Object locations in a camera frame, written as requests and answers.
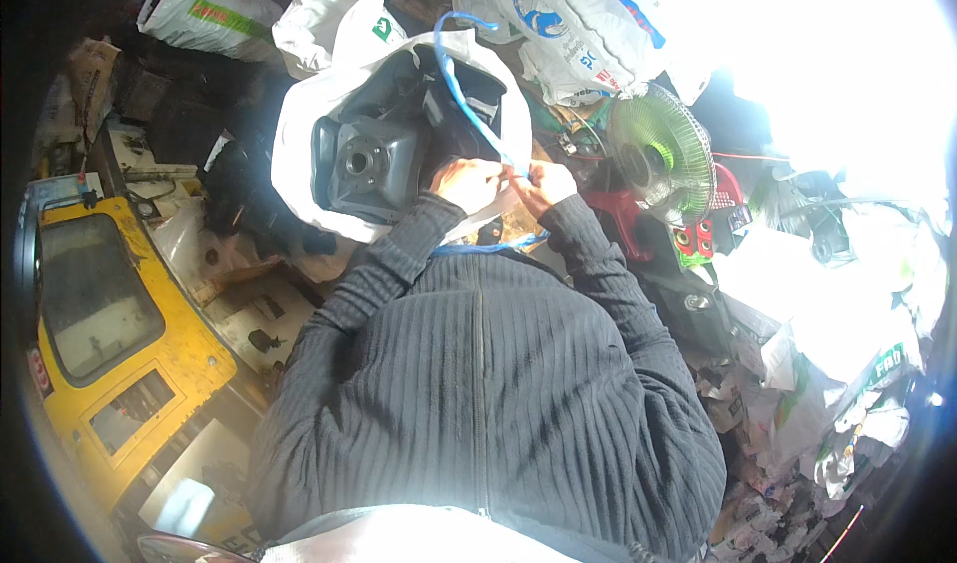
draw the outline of blue printed logo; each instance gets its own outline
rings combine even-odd
[[[528,29],[543,38],[561,38],[568,33],[568,26],[554,11],[540,11],[539,0],[512,0],[515,12],[524,21]]]

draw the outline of hand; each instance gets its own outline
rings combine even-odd
[[[432,191],[472,216],[498,195],[501,167],[500,162],[460,158],[436,173]]]
[[[512,167],[506,167],[505,174],[512,189],[536,221],[549,208],[578,193],[575,179],[564,164],[533,160],[528,164],[528,178],[515,174]]]

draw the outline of glass window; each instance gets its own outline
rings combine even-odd
[[[85,386],[165,328],[113,220],[93,215],[40,231],[43,318],[63,374]]]
[[[115,454],[140,426],[159,413],[174,394],[160,373],[150,370],[90,418],[106,452]]]

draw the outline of bright light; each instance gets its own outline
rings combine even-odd
[[[849,197],[946,196],[957,56],[934,0],[721,7],[735,93],[767,108],[774,147],[797,171],[846,168]]]

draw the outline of red wire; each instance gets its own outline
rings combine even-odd
[[[721,151],[712,151],[714,156],[724,156],[725,158],[744,158],[745,160],[774,160],[775,162],[791,162],[790,158],[779,158],[777,156],[754,156],[742,153],[724,153]]]

